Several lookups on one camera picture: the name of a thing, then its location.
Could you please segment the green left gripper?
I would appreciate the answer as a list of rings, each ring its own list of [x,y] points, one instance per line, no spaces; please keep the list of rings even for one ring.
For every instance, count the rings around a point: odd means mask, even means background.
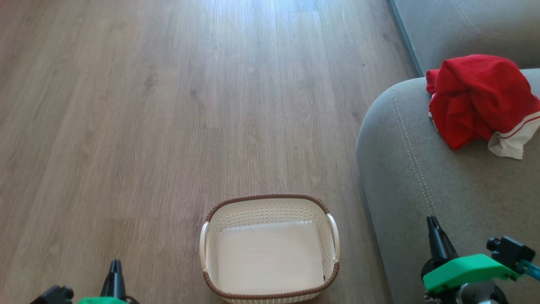
[[[99,297],[82,298],[78,304],[127,304],[122,264],[119,259],[111,262]]]

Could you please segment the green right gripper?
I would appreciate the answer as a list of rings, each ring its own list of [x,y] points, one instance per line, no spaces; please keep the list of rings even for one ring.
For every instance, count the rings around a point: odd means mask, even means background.
[[[467,283],[518,279],[520,274],[484,254],[460,257],[434,215],[427,216],[432,264],[443,264],[422,278],[429,293],[440,293]]]

